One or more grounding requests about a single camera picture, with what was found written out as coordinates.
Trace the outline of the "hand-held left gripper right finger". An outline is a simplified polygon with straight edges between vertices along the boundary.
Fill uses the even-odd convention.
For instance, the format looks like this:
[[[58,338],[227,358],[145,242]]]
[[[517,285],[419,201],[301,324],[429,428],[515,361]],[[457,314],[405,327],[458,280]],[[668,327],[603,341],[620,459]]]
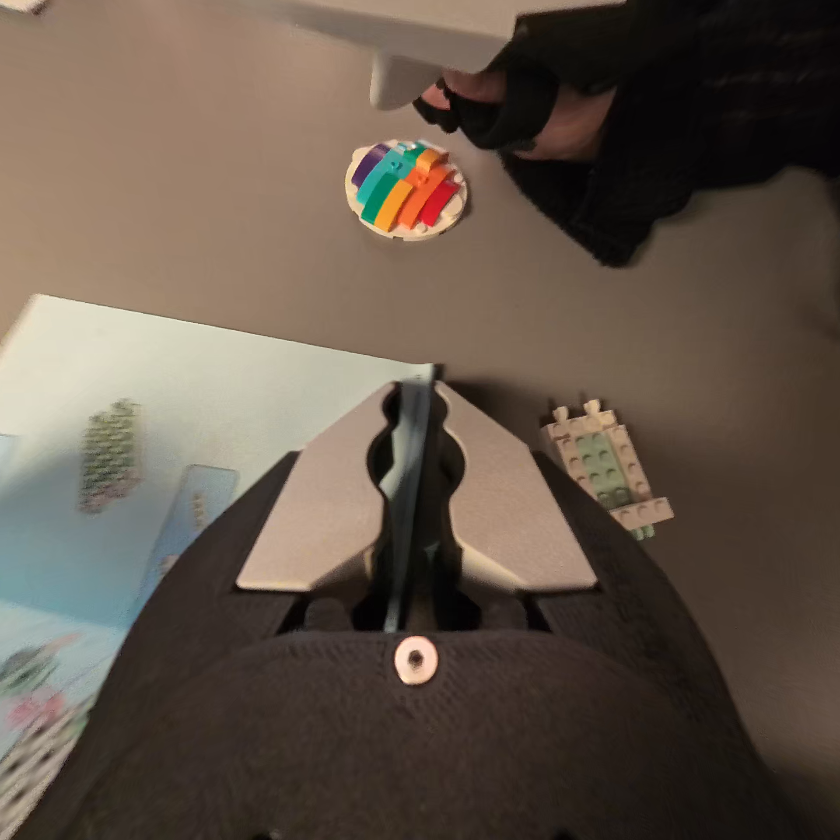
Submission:
[[[464,461],[448,503],[462,576],[508,593],[593,588],[595,572],[529,447],[447,384],[434,389]]]

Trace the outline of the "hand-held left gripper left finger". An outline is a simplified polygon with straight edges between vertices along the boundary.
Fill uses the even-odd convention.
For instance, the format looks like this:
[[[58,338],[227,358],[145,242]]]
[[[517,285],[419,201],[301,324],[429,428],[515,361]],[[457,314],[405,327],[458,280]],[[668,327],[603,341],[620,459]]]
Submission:
[[[382,482],[395,463],[401,390],[388,381],[298,453],[238,588],[326,592],[373,580],[390,530]]]

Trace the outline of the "rainbow lego assembly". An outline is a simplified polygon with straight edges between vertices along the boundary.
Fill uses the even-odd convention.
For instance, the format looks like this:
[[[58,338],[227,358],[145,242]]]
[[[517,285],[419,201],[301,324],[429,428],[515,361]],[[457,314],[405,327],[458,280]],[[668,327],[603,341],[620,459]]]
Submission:
[[[406,243],[445,233],[469,206],[461,167],[443,146],[422,139],[358,148],[345,172],[344,191],[364,227]]]

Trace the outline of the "light blue lego instruction booklet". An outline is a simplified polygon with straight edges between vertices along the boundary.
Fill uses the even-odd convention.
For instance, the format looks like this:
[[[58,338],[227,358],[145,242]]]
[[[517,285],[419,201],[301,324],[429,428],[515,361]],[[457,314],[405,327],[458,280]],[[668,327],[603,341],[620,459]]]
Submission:
[[[57,297],[2,339],[2,838],[186,548],[409,364]]]

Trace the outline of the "person's right forearm black sleeve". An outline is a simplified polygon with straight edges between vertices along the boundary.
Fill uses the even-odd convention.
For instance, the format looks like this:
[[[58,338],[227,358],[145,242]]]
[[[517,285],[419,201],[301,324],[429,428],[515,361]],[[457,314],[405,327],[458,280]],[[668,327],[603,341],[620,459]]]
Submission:
[[[590,162],[501,156],[600,264],[629,266],[696,193],[790,167],[838,181],[839,2],[696,3],[686,47],[617,89]]]

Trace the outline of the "white green lego plate assembly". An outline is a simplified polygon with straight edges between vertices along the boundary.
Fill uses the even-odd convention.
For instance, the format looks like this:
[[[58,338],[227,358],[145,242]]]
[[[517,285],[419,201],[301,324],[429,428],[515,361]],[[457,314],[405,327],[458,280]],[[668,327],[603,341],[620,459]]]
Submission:
[[[675,516],[669,500],[655,495],[627,426],[600,400],[576,412],[555,408],[541,436],[547,456],[636,541],[652,539]]]

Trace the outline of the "person's right hand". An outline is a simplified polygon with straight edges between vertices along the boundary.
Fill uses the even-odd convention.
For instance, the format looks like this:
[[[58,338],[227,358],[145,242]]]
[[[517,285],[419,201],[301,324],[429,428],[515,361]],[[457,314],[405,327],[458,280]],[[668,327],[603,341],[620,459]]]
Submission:
[[[454,97],[487,106],[513,101],[504,71],[467,73],[446,69],[416,101],[432,117],[451,109]],[[585,95],[568,85],[558,88],[552,109],[541,130],[532,137],[508,144],[504,153],[527,161],[592,161],[600,146],[607,117],[618,89]]]

